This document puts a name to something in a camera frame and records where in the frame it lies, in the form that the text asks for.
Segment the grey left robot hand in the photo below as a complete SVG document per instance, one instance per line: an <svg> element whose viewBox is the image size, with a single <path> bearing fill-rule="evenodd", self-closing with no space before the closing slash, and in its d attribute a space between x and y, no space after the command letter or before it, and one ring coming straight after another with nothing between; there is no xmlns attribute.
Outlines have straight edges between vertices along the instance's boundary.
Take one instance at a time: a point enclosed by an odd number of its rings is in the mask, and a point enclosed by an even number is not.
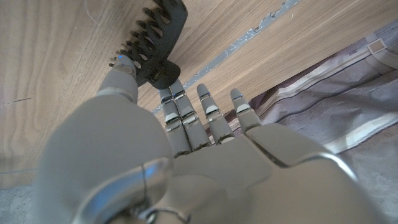
<svg viewBox="0 0 398 224"><path fill-rule="evenodd" d="M50 136L34 182L37 223L386 223L354 172L327 148L261 124L238 90L243 134L207 104L164 131L137 105L136 66L119 55L94 97Z"/></svg>

